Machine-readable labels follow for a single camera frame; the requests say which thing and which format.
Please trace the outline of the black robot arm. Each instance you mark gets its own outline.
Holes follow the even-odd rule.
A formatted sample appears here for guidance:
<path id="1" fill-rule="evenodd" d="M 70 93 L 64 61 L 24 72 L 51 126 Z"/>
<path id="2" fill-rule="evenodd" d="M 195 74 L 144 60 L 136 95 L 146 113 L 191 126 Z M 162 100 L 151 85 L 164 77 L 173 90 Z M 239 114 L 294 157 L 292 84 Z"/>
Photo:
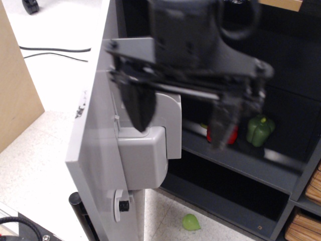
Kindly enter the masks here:
<path id="1" fill-rule="evenodd" d="M 212 147 L 225 148 L 242 116 L 260 112 L 273 67 L 229 46 L 258 28 L 258 1 L 149 1 L 149 38 L 112 39 L 114 60 L 129 119 L 143 132 L 156 109 L 158 90 L 208 101 Z"/>

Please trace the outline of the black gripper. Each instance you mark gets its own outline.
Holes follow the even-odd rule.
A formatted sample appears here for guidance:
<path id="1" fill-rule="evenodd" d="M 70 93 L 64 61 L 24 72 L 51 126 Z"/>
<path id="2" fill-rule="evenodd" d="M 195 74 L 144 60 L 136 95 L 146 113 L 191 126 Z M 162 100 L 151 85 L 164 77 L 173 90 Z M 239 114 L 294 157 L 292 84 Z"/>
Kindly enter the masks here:
<path id="1" fill-rule="evenodd" d="M 266 62 L 228 46 L 257 28 L 261 9 L 250 2 L 251 23 L 222 27 L 223 1 L 149 1 L 151 37 L 110 40 L 122 102 L 135 129 L 144 132 L 156 107 L 155 90 L 212 100 L 213 150 L 225 149 L 241 110 L 261 110 L 265 83 L 274 70 Z"/>

